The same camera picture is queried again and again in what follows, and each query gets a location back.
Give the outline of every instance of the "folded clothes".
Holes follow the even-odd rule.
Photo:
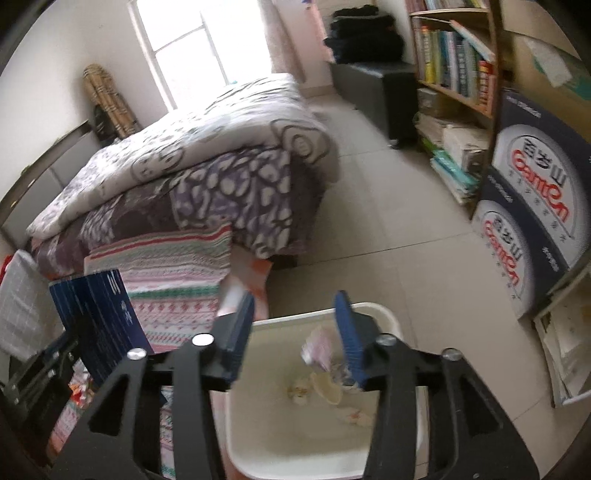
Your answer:
[[[336,63],[356,61],[398,61],[402,57],[404,41],[395,31],[379,30],[350,38],[325,38]]]
[[[330,24],[330,36],[349,38],[362,33],[384,30],[394,25],[394,17],[386,13],[368,17],[337,17]]]
[[[378,7],[365,4],[358,8],[342,8],[333,13],[333,18],[336,17],[367,17],[368,15],[377,15]]]

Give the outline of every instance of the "dark blue folder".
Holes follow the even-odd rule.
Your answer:
[[[80,357],[98,386],[126,353],[154,353],[131,306],[118,270],[54,282],[51,296],[66,331],[78,338]]]

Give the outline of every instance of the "curtain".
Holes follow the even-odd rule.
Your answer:
[[[262,22],[265,25],[265,38],[271,56],[271,71],[291,73],[298,82],[304,83],[306,74],[274,0],[258,0],[258,4]]]

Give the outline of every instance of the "bedspread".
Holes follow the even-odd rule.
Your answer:
[[[204,112],[174,111],[99,150],[27,233],[40,240],[51,238],[133,187],[256,145],[281,147],[297,154],[322,180],[337,179],[336,146],[326,127],[306,108],[294,78],[274,74],[230,87]]]
[[[104,245],[154,232],[232,225],[258,258],[306,250],[324,184],[282,148],[244,148],[128,190],[34,250],[49,278],[82,273]]]

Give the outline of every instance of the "metal screw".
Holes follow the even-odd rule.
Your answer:
[[[148,353],[143,348],[132,348],[127,352],[127,358],[130,360],[141,360],[146,355],[148,355]]]
[[[389,333],[382,333],[375,339],[375,343],[381,346],[392,346],[398,339]]]
[[[213,343],[213,335],[209,333],[199,333],[191,340],[195,346],[207,346]]]
[[[458,360],[461,360],[462,358],[464,358],[464,356],[462,355],[462,352],[459,350],[456,350],[455,348],[446,348],[443,351],[443,353],[441,354],[441,356],[445,360],[449,360],[450,362],[457,362]]]

